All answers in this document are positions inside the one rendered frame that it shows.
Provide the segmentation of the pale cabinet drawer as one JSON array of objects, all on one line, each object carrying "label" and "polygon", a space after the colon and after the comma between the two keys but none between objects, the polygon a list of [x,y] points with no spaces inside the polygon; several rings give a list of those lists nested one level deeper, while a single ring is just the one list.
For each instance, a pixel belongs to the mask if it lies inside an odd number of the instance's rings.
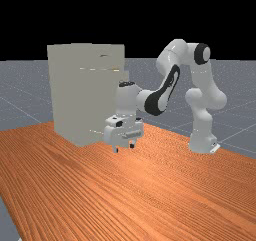
[{"label": "pale cabinet drawer", "polygon": [[115,114],[116,89],[129,80],[129,72],[118,69],[90,69],[85,72],[85,113],[81,125],[81,146],[103,140],[105,120]]}]

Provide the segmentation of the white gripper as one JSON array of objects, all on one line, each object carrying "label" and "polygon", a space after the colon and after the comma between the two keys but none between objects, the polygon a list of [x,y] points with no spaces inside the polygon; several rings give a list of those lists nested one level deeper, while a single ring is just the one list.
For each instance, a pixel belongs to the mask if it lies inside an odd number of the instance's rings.
[{"label": "white gripper", "polygon": [[105,120],[104,142],[111,145],[114,153],[118,147],[134,149],[137,139],[144,135],[143,119],[136,115],[113,115]]}]

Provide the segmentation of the pale cabinet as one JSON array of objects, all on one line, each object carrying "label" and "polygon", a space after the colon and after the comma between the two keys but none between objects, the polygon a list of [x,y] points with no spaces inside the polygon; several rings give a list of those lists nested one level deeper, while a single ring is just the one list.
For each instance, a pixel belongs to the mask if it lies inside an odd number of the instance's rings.
[{"label": "pale cabinet", "polygon": [[125,48],[118,44],[71,43],[49,45],[47,52],[54,131],[81,146],[85,72],[124,70]]}]

